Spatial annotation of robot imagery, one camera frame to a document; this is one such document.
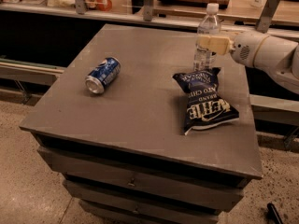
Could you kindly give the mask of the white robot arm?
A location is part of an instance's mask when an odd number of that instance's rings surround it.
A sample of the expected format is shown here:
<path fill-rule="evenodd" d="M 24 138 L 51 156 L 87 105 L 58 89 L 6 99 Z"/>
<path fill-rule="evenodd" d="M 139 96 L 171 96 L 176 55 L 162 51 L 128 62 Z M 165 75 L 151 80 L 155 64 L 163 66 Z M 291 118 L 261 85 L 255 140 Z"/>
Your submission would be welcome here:
<path fill-rule="evenodd" d="M 268 33 L 200 34 L 196 44 L 248 68 L 264 71 L 279 86 L 299 94 L 299 44 Z"/>

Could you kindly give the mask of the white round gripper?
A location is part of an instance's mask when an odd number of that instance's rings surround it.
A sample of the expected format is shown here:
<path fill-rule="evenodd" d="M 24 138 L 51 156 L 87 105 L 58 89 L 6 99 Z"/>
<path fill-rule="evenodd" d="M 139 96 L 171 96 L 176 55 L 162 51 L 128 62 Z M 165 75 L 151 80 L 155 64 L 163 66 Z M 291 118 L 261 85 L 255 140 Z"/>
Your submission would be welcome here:
<path fill-rule="evenodd" d="M 255 31 L 237 35 L 234 42 L 235 49 L 231 52 L 233 60 L 236 63 L 253 68 L 258 49 L 267 37 L 267 34 Z M 225 55 L 234 48 L 233 41 L 228 36 L 221 35 L 199 35 L 196 43 L 201 48 L 208 49 L 220 55 Z"/>

